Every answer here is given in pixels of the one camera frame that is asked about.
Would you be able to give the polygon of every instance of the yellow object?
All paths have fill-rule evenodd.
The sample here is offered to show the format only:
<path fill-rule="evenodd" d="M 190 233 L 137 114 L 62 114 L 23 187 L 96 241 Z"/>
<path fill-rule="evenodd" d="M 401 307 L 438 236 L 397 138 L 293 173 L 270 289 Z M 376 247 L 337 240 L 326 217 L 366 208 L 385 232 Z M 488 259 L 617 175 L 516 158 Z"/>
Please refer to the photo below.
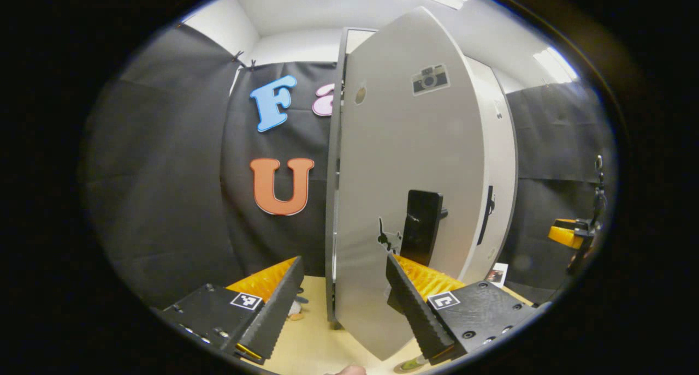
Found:
<path fill-rule="evenodd" d="M 247 276 L 226 288 L 235 290 L 235 292 L 248 293 L 248 295 L 262 297 L 262 300 L 268 302 L 272 293 L 277 289 L 277 285 L 282 281 L 282 278 L 286 275 L 287 271 L 289 271 L 289 268 L 296 258 L 297 257 L 290 258 L 272 267 L 268 267 L 265 270 L 257 271 L 254 275 Z"/>
<path fill-rule="evenodd" d="M 248 348 L 245 348 L 245 346 L 240 345 L 239 343 L 237 343 L 237 344 L 235 345 L 235 347 L 238 348 L 238 350 L 242 350 L 243 352 L 247 353 L 248 355 L 251 355 L 253 358 L 256 358 L 256 359 L 260 359 L 260 358 L 261 358 L 259 355 L 255 354 L 252 350 L 249 350 Z"/>
<path fill-rule="evenodd" d="M 573 230 L 566 228 L 559 228 L 557 226 L 551 226 L 549 231 L 549 238 L 557 243 L 561 243 L 564 246 L 569 246 L 570 248 L 580 249 L 582 244 L 582 237 L 575 236 Z"/>
<path fill-rule="evenodd" d="M 407 278 L 410 279 L 412 285 L 417 289 L 417 293 L 420 293 L 422 300 L 427 300 L 427 297 L 432 295 L 438 295 L 439 293 L 449 292 L 465 286 L 464 283 L 445 275 L 445 273 L 432 270 L 402 256 L 395 254 L 394 256 L 402 270 L 405 271 Z"/>

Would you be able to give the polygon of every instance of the door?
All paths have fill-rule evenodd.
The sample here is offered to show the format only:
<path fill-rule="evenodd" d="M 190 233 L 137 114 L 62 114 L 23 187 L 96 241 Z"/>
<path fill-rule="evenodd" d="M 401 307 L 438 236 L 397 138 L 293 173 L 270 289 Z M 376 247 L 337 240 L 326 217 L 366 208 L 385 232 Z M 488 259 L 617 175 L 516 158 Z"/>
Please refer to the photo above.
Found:
<path fill-rule="evenodd" d="M 408 192 L 441 193 L 449 216 L 440 222 L 430 266 L 456 278 L 472 256 L 487 201 L 475 89 L 460 49 L 432 14 L 419 7 L 349 54 L 339 119 L 339 164 L 329 163 L 339 166 L 335 316 L 386 360 L 413 335 L 386 303 L 380 225 L 399 248 Z"/>

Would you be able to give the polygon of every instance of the small photograph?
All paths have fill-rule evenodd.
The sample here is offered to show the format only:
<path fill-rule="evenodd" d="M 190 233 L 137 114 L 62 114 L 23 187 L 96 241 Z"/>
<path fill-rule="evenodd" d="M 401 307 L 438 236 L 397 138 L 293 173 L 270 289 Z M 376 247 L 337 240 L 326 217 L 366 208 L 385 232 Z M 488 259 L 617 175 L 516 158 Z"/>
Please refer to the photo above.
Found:
<path fill-rule="evenodd" d="M 505 285 L 505 276 L 507 275 L 507 264 L 496 263 L 493 269 L 488 273 L 485 278 L 486 281 L 492 282 L 493 285 L 498 288 L 502 288 Z"/>

